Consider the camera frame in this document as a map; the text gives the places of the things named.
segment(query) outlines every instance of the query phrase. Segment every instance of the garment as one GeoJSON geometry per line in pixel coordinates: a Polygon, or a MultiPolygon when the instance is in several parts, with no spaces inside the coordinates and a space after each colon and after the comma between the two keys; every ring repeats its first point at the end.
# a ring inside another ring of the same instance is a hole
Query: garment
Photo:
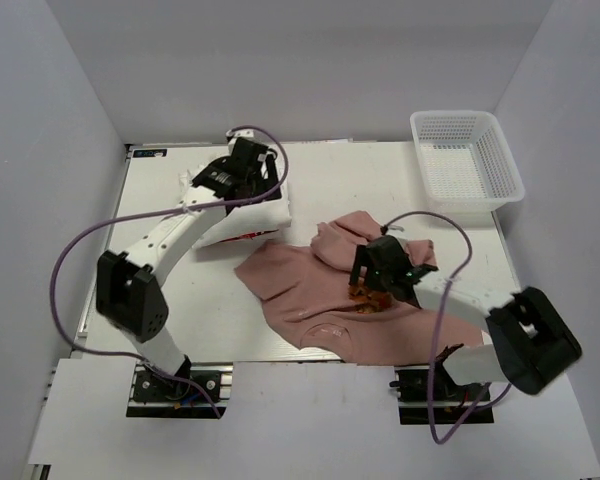
{"type": "MultiPolygon", "coordinates": [[[[425,363],[436,312],[393,302],[360,314],[348,296],[356,246],[380,235],[368,213],[353,212],[319,224],[310,247],[265,243],[235,272],[261,300],[269,326],[300,349],[320,347],[360,365],[425,363]]],[[[414,265],[435,265],[429,240],[407,242],[406,252],[414,265]]],[[[480,345],[480,329],[446,315],[437,353],[458,343],[480,345]]]]}

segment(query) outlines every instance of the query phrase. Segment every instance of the wall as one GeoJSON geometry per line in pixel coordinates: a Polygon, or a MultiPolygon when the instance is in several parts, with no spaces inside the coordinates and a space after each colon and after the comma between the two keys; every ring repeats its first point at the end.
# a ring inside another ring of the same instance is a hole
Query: wall
{"type": "Polygon", "coordinates": [[[600,461],[600,0],[556,1],[496,114],[527,189],[507,242],[582,344],[569,378],[600,461]]]}
{"type": "Polygon", "coordinates": [[[551,0],[48,0],[125,142],[403,139],[492,111],[551,0]]]}
{"type": "MultiPolygon", "coordinates": [[[[49,373],[67,353],[49,314],[51,267],[110,211],[123,159],[48,6],[0,0],[0,480],[20,478],[49,373]]],[[[61,312],[74,332],[98,243],[61,275],[61,312]]]]}

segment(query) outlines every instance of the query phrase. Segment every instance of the plastic basket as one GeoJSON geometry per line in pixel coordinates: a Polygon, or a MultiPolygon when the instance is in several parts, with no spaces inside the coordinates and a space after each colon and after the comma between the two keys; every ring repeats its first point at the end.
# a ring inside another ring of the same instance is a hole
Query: plastic basket
{"type": "Polygon", "coordinates": [[[416,112],[411,130],[432,210],[491,212],[524,197],[520,174],[492,114],[416,112]]]}

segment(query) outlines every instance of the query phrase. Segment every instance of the table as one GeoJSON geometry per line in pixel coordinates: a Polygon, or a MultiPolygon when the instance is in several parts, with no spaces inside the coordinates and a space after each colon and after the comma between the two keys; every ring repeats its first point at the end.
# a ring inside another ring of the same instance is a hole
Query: table
{"type": "MultiPolygon", "coordinates": [[[[353,210],[367,210],[383,222],[426,207],[411,143],[287,148],[294,218],[285,239],[290,243],[308,244],[317,222],[353,210]]],[[[131,160],[119,214],[174,205],[178,174],[195,167],[189,164],[190,152],[186,160],[171,150],[164,158],[131,160]]],[[[222,147],[195,150],[200,159],[223,152],[222,147]]],[[[483,215],[469,222],[476,254],[463,276],[515,289],[495,220],[483,215]]],[[[151,225],[147,220],[117,226],[111,248],[123,249],[151,225]]],[[[463,259],[465,247],[454,230],[425,218],[402,225],[408,238],[435,242],[443,272],[463,259]]],[[[333,357],[320,350],[298,352],[266,327],[259,306],[232,273],[258,245],[254,241],[192,251],[165,285],[169,326],[192,361],[240,362],[234,365],[231,399],[222,420],[126,418],[133,361],[62,360],[30,462],[52,464],[49,480],[577,480],[600,475],[566,376],[537,398],[510,393],[495,410],[494,424],[465,425],[438,447],[427,427],[399,425],[397,402],[387,388],[394,376],[391,367],[297,363],[333,357]],[[241,363],[246,360],[259,362],[241,363]]],[[[130,348],[93,311],[87,320],[87,345],[130,348]]]]}

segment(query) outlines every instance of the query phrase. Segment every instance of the purple cable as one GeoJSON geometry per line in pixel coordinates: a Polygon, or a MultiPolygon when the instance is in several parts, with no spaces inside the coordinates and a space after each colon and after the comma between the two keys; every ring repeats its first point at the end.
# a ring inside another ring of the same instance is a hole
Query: purple cable
{"type": "MultiPolygon", "coordinates": [[[[266,192],[264,192],[260,195],[257,195],[255,197],[252,197],[252,198],[245,198],[245,199],[241,199],[241,200],[229,200],[229,201],[221,200],[221,201],[217,201],[217,202],[208,202],[208,203],[201,203],[199,205],[192,205],[190,207],[187,207],[187,209],[190,212],[205,210],[207,208],[212,208],[212,207],[241,207],[244,205],[249,205],[251,203],[256,203],[261,200],[264,200],[269,195],[274,193],[278,188],[280,188],[282,183],[286,180],[287,175],[289,173],[289,157],[287,156],[287,152],[284,149],[284,147],[282,146],[282,144],[280,144],[280,142],[278,140],[276,140],[275,137],[273,135],[271,135],[267,130],[265,130],[264,128],[256,127],[254,125],[242,125],[240,127],[231,129],[229,132],[235,133],[239,130],[247,130],[247,129],[255,130],[256,132],[259,132],[259,133],[265,135],[276,145],[276,147],[278,147],[278,150],[280,150],[280,153],[282,154],[282,158],[284,161],[284,172],[283,172],[282,176],[280,177],[280,180],[278,181],[278,183],[276,183],[273,187],[271,187],[266,192]]],[[[134,358],[144,364],[149,364],[149,361],[138,353],[122,352],[122,351],[107,352],[107,351],[103,351],[103,350],[94,350],[92,348],[83,347],[82,345],[78,345],[77,343],[75,343],[73,341],[73,339],[64,330],[64,327],[62,326],[62,323],[60,322],[60,315],[58,314],[58,306],[57,306],[57,300],[56,300],[58,274],[60,273],[60,267],[62,267],[63,262],[65,261],[65,259],[67,258],[67,256],[71,252],[71,250],[73,250],[73,248],[80,242],[80,240],[82,240],[86,236],[90,235],[91,233],[95,232],[96,230],[100,230],[101,228],[108,227],[109,225],[114,225],[116,223],[130,222],[132,220],[140,220],[142,218],[166,217],[168,215],[184,215],[184,214],[185,214],[185,212],[183,211],[183,208],[180,207],[180,208],[172,208],[172,209],[168,209],[168,210],[157,210],[155,212],[137,213],[135,215],[127,215],[125,217],[118,217],[118,218],[112,218],[109,220],[104,220],[102,222],[96,223],[95,225],[92,225],[91,227],[89,227],[86,230],[79,233],[73,240],[71,240],[69,242],[69,244],[66,247],[64,247],[64,249],[58,256],[58,259],[56,260],[55,265],[53,266],[53,271],[51,272],[51,279],[49,281],[49,304],[51,306],[51,317],[53,318],[53,323],[56,327],[56,330],[58,331],[58,333],[60,334],[62,339],[66,343],[68,343],[74,350],[78,350],[78,351],[88,353],[91,355],[99,355],[99,356],[105,356],[105,357],[130,357],[130,358],[134,358]]],[[[209,405],[211,405],[211,408],[213,409],[213,412],[216,414],[216,416],[218,418],[221,417],[220,412],[218,411],[218,408],[213,403],[213,400],[211,399],[209,394],[204,390],[204,388],[202,388],[196,382],[194,382],[193,380],[179,378],[174,375],[170,375],[167,372],[160,370],[153,365],[151,365],[151,369],[153,371],[155,371],[161,377],[166,378],[167,380],[182,382],[182,383],[187,384],[190,387],[193,387],[196,390],[198,390],[202,394],[202,396],[206,399],[206,401],[209,402],[209,405]]]]}
{"type": "MultiPolygon", "coordinates": [[[[410,217],[412,215],[428,215],[430,217],[435,217],[435,218],[444,220],[445,222],[453,225],[453,227],[455,227],[456,230],[458,230],[458,232],[460,233],[460,235],[462,235],[462,238],[464,238],[464,241],[467,244],[467,258],[465,258],[464,261],[460,265],[458,265],[458,267],[449,276],[449,279],[447,280],[447,283],[444,288],[444,292],[442,293],[442,297],[440,298],[440,307],[438,308],[438,314],[436,316],[436,323],[433,328],[433,336],[431,337],[431,352],[429,353],[429,372],[427,374],[427,414],[429,417],[429,429],[431,430],[431,436],[433,437],[433,441],[436,442],[438,445],[443,445],[453,436],[453,434],[456,432],[456,430],[458,430],[458,428],[460,428],[460,425],[462,425],[464,423],[464,421],[467,419],[467,417],[469,415],[471,415],[474,411],[476,411],[476,409],[477,409],[476,407],[478,406],[478,403],[486,395],[486,393],[489,391],[489,387],[491,386],[491,383],[486,383],[484,385],[484,387],[482,388],[482,390],[480,391],[480,393],[478,394],[478,396],[476,397],[476,399],[473,401],[473,403],[471,405],[469,405],[469,407],[462,413],[460,418],[458,418],[456,423],[453,424],[453,426],[451,427],[451,429],[449,429],[449,431],[445,434],[445,436],[442,438],[438,437],[438,432],[436,431],[434,411],[433,411],[433,401],[434,401],[434,399],[433,399],[433,380],[435,377],[436,356],[437,356],[436,352],[438,351],[438,341],[440,340],[440,332],[442,330],[442,320],[444,317],[444,309],[447,304],[447,300],[449,298],[449,293],[451,292],[453,280],[471,261],[471,258],[473,257],[473,245],[471,245],[471,240],[469,239],[467,232],[465,232],[464,229],[458,223],[454,222],[450,218],[445,217],[444,215],[441,215],[439,213],[427,212],[424,210],[414,210],[412,212],[403,213],[402,215],[398,215],[396,218],[394,218],[393,220],[386,223],[384,225],[384,227],[385,228],[389,227],[389,225],[391,225],[392,223],[395,223],[398,220],[401,220],[406,217],[410,217]]],[[[505,388],[504,392],[502,392],[498,398],[496,398],[493,402],[491,402],[487,405],[484,405],[480,409],[483,410],[486,408],[490,408],[493,405],[495,405],[496,403],[498,403],[507,394],[507,392],[509,391],[510,388],[511,388],[511,384],[509,384],[507,386],[507,388],[505,388]]]]}

